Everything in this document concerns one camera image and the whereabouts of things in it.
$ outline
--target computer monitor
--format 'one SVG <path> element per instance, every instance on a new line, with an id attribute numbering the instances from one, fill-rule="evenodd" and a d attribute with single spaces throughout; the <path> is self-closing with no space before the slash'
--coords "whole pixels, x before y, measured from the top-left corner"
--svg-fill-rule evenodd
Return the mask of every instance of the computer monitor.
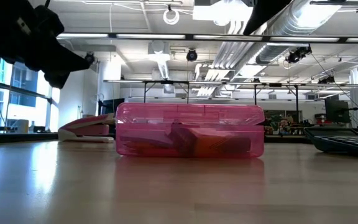
<path id="1" fill-rule="evenodd" d="M 350 123 L 349 105 L 345 101 L 325 99 L 326 118 L 336 123 Z"/>

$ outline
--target table surface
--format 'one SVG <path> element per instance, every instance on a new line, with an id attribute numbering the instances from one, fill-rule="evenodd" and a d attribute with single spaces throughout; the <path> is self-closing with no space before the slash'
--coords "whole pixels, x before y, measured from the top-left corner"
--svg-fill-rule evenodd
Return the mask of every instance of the table surface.
<path id="1" fill-rule="evenodd" d="M 358 158 L 266 144 L 260 159 L 121 157 L 112 144 L 0 145 L 0 223 L 358 224 Z"/>

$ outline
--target red object inside container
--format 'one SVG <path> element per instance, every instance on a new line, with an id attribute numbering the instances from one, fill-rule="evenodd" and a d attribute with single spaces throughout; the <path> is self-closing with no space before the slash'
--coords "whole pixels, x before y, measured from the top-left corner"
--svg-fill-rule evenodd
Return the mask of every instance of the red object inside container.
<path id="1" fill-rule="evenodd" d="M 122 103 L 116 148 L 125 156 L 259 157 L 264 120 L 254 105 Z"/>

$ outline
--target pink plastic container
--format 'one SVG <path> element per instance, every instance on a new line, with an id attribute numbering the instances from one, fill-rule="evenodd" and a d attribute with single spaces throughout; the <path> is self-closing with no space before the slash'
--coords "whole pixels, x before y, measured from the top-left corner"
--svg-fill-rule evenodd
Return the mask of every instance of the pink plastic container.
<path id="1" fill-rule="evenodd" d="M 254 105 L 122 103 L 116 148 L 125 156 L 251 158 L 264 153 L 264 112 Z"/>

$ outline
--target glass wall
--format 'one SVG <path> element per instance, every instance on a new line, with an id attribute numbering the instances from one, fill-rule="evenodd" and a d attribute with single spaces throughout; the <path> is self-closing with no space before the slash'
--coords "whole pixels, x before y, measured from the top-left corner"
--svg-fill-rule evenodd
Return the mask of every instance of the glass wall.
<path id="1" fill-rule="evenodd" d="M 59 96 L 43 72 L 1 59 L 0 133 L 33 133 L 35 127 L 57 131 Z"/>

